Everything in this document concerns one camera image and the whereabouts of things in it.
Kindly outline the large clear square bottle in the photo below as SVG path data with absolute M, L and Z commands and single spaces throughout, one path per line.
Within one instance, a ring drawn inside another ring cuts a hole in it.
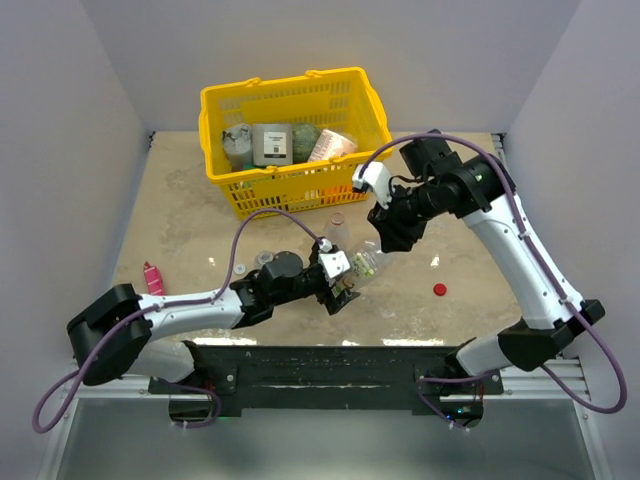
M 393 255 L 382 250 L 379 240 L 363 240 L 347 254 L 350 269 L 341 286 L 358 291 L 378 279 L 392 263 Z

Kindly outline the red label water bottle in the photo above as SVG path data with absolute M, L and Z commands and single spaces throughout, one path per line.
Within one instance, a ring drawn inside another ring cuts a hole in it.
M 323 236 L 333 245 L 346 249 L 350 241 L 350 233 L 343 212 L 334 212 L 326 222 Z

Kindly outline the red bottle cap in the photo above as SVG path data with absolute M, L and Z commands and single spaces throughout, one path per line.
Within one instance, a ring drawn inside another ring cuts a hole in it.
M 443 283 L 437 283 L 433 287 L 433 292 L 437 296 L 444 296 L 447 293 L 447 287 Z

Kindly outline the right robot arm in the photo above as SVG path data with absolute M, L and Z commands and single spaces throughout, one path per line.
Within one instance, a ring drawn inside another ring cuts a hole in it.
M 541 367 L 602 319 L 605 309 L 599 300 L 584 298 L 560 273 L 498 159 L 480 153 L 462 161 L 449 147 L 450 139 L 437 130 L 409 135 L 400 150 L 409 179 L 395 185 L 389 170 L 370 158 L 356 168 L 352 186 L 376 197 L 367 219 L 384 252 L 410 251 L 430 220 L 450 213 L 480 239 L 509 284 L 520 319 L 464 343 L 447 361 L 448 386 L 466 393 L 486 372 Z

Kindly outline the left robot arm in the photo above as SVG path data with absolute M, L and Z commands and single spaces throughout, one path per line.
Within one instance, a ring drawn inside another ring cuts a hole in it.
M 162 339 L 197 330 L 248 328 L 270 319 L 276 307 L 316 298 L 331 315 L 355 298 L 341 281 L 353 270 L 338 247 L 312 249 L 307 262 L 289 251 L 226 288 L 185 295 L 138 294 L 112 287 L 67 325 L 81 382 L 97 386 L 128 373 L 160 377 L 185 392 L 200 390 L 207 368 L 192 348 L 161 346 Z

